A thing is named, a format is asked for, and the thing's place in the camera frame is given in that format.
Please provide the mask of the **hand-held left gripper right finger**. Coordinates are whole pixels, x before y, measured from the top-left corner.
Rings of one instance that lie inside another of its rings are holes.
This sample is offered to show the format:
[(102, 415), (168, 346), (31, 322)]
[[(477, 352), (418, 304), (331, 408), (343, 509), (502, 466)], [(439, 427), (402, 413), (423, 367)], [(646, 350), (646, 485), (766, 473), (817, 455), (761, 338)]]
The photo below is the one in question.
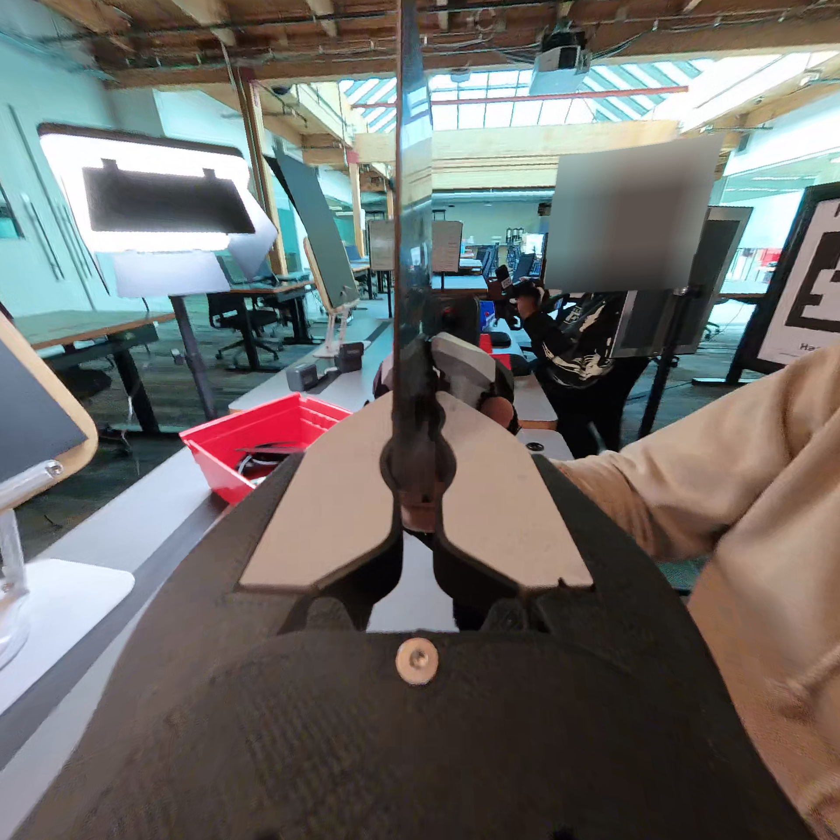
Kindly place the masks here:
[(527, 610), (554, 591), (592, 591), (540, 471), (553, 464), (476, 408), (445, 392), (435, 399), (434, 574), (457, 629), (481, 629), (500, 602)]

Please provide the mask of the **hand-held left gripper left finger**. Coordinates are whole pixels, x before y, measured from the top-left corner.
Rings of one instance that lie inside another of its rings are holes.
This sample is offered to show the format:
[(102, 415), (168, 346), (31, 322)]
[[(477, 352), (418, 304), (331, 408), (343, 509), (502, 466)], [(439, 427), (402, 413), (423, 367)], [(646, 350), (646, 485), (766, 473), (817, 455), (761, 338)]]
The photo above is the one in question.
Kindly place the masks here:
[(355, 629), (403, 573), (403, 524), (382, 456), (392, 438), (388, 393), (309, 446), (238, 580), (247, 593), (340, 602)]

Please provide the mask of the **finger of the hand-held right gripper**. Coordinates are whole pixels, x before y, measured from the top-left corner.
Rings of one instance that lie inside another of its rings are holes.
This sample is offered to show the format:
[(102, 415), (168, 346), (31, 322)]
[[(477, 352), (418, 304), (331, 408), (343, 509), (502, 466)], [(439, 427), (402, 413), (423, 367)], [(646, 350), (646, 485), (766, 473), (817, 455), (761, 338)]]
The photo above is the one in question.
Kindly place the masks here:
[(441, 388), (478, 410), (487, 396), (497, 396), (497, 365), (480, 347), (441, 332), (430, 340), (430, 351)]

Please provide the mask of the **black divider plate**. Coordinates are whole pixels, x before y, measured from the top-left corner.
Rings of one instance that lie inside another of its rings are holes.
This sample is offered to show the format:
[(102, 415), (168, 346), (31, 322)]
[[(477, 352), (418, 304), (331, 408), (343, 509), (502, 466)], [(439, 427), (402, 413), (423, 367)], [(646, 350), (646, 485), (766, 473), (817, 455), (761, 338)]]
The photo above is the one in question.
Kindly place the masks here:
[(433, 121), (417, 3), (397, 5), (393, 436), (389, 468), (404, 505), (435, 490), (434, 371), (424, 334), (432, 269)]

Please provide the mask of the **person's right forearm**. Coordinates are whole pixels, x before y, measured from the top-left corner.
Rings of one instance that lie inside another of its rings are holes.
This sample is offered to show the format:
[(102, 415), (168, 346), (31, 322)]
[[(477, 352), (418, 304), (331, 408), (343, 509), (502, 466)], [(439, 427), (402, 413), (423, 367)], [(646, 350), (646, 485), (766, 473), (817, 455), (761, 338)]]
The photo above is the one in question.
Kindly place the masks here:
[(555, 466), (654, 560), (838, 515), (839, 351), (815, 350), (626, 446)]

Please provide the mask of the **person's right hand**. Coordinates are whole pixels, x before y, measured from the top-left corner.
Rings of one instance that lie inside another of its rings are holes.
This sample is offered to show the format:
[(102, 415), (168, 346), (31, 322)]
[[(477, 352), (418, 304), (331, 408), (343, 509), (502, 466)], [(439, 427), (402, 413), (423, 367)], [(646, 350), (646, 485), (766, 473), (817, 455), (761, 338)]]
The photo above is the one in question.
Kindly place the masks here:
[(479, 409), (483, 416), (504, 427), (510, 434), (516, 436), (520, 426), (515, 406), (505, 397), (490, 395), (483, 399)]

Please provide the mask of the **whiteboard on stand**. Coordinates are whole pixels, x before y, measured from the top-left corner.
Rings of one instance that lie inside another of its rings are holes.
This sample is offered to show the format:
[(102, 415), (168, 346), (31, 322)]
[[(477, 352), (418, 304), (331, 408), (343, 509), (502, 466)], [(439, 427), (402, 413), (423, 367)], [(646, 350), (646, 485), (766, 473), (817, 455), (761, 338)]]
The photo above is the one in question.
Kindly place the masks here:
[(368, 220), (366, 237), (371, 273), (376, 279), (377, 287), (390, 295), (396, 264), (393, 221), (384, 218)]
[(460, 221), (434, 219), (432, 222), (432, 275), (438, 288), (445, 289), (445, 279), (460, 270), (463, 224)]

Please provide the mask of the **wooden desk with black legs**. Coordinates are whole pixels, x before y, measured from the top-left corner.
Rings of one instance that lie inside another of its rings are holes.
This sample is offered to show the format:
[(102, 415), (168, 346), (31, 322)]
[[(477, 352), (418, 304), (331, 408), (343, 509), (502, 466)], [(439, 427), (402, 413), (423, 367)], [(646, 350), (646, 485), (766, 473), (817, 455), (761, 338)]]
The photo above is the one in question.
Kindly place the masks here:
[(131, 349), (157, 342), (157, 326), (174, 320), (171, 311), (68, 310), (16, 318), (14, 325), (34, 350), (62, 349), (61, 355), (47, 361), (55, 372), (111, 358), (135, 417), (126, 430), (160, 436), (171, 432), (163, 431), (158, 423)]
[(275, 310), (279, 323), (291, 328), (291, 336), (283, 339), (284, 343), (296, 345), (314, 345), (317, 340), (309, 327), (306, 312), (306, 298), (314, 292), (315, 286), (308, 280), (281, 282), (270, 286), (265, 283), (229, 288), (231, 293), (253, 298), (263, 308)]

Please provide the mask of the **black light stand pole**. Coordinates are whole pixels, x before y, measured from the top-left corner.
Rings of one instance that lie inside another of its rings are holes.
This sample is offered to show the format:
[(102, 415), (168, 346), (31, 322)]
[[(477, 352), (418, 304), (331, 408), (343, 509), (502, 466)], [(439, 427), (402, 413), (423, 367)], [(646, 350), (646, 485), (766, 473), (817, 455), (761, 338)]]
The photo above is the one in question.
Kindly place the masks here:
[(207, 368), (198, 346), (191, 320), (186, 309), (183, 296), (170, 296), (175, 320), (182, 337), (185, 351), (185, 362), (189, 368), (199, 403), (207, 421), (217, 419), (217, 409), (213, 389), (207, 377)]

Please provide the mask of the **black office chair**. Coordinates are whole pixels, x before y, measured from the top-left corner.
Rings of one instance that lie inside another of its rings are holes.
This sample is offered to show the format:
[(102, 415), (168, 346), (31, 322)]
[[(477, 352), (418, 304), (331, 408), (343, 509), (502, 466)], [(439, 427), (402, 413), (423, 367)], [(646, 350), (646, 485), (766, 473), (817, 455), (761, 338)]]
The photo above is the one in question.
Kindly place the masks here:
[(206, 294), (208, 322), (217, 331), (237, 332), (239, 340), (220, 347), (215, 353), (218, 362), (225, 361), (225, 354), (232, 353), (227, 369), (243, 371), (239, 358), (244, 355), (249, 371), (275, 373), (282, 369), (280, 352), (282, 339), (266, 339), (267, 330), (280, 325), (279, 313), (274, 308), (264, 308), (257, 303), (258, 295), (236, 291)]

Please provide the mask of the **dark board on tripod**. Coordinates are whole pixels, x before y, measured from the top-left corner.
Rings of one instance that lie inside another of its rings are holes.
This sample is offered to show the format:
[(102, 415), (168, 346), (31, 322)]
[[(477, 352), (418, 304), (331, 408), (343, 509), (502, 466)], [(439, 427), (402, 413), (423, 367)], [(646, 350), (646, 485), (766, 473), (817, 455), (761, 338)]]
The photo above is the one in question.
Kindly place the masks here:
[(694, 354), (753, 213), (751, 206), (709, 206), (687, 284), (674, 290), (626, 294), (612, 355), (654, 360), (654, 381), (637, 438), (651, 433), (669, 374)]

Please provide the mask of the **ceiling projector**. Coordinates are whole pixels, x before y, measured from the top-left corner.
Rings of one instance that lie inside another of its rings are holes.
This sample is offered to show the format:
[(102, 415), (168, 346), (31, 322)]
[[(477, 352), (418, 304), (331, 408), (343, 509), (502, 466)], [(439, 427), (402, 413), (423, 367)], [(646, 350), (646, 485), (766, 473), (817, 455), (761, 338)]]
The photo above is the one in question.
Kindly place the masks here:
[(542, 38), (530, 81), (530, 97), (571, 95), (582, 88), (592, 64), (585, 31), (558, 29)]

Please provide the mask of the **studio light panel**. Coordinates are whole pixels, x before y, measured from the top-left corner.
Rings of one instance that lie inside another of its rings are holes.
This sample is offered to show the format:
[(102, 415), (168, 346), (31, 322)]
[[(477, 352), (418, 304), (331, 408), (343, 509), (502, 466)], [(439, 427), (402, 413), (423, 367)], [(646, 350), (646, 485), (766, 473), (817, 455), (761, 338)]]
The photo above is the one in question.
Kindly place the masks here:
[(38, 138), (117, 297), (223, 292), (264, 275), (278, 229), (238, 148), (51, 122)]

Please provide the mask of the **printed tag board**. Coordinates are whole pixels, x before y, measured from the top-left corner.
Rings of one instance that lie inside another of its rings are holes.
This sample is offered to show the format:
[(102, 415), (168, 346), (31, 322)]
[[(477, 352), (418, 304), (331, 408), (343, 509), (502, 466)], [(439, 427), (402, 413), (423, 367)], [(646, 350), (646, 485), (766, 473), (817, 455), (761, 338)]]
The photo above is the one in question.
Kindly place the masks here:
[(724, 378), (770, 374), (839, 342), (839, 183), (808, 187), (768, 289), (756, 305)]

